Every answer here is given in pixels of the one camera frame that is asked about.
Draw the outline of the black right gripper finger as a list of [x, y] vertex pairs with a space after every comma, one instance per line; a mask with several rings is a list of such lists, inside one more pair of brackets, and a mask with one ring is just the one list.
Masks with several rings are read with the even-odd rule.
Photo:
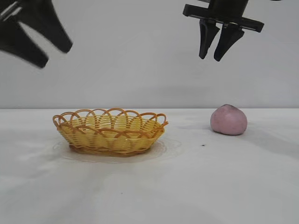
[[204, 59], [207, 55], [215, 36], [219, 32], [219, 28], [216, 26], [216, 22], [208, 19], [200, 19], [200, 47], [199, 57]]
[[214, 59], [220, 61], [226, 52], [243, 37], [244, 31], [241, 27], [229, 24], [227, 26], [222, 26], [220, 39], [216, 50], [214, 52]]

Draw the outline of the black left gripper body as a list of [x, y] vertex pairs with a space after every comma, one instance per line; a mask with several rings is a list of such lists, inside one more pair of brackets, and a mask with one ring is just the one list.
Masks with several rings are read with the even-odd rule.
[[9, 17], [25, 11], [30, 3], [31, 0], [0, 0], [0, 22], [3, 23]]

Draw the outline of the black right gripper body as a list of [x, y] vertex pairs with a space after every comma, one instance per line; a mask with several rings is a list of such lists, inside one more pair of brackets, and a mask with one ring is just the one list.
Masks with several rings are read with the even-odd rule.
[[264, 23], [243, 17], [247, 0], [210, 0], [207, 8], [186, 4], [183, 15], [207, 19], [223, 25], [236, 25], [240, 28], [260, 33]]

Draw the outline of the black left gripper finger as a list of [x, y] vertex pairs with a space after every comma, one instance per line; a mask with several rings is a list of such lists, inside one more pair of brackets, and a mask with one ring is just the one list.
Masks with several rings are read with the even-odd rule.
[[0, 23], [0, 50], [19, 57], [39, 68], [44, 68], [49, 58], [25, 33], [15, 20]]
[[51, 0], [22, 0], [18, 20], [34, 29], [63, 53], [72, 48], [72, 41], [62, 26]]

